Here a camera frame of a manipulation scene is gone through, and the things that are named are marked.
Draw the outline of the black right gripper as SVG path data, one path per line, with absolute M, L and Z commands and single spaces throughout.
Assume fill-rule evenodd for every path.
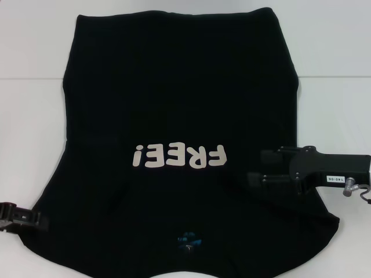
M 289 165 L 289 175 L 248 172 L 250 186 L 297 186 L 298 193 L 315 187 L 345 188 L 348 179 L 355 184 L 371 184 L 371 156 L 320 153 L 314 146 L 280 147 L 262 150 L 264 165 Z

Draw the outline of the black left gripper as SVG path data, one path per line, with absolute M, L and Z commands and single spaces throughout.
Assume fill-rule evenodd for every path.
M 0 231 L 4 231 L 9 225 L 12 225 L 12 232 L 25 232 L 25 231 L 48 231 L 49 220 L 41 219 L 38 222 L 14 220 L 13 210 L 0 211 Z

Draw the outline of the black shirt with FREE print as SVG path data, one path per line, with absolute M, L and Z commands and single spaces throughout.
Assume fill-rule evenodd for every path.
M 270 8 L 78 16 L 67 141 L 21 241 L 91 278 L 274 278 L 338 230 L 316 192 L 264 192 L 261 152 L 297 144 L 299 82 Z

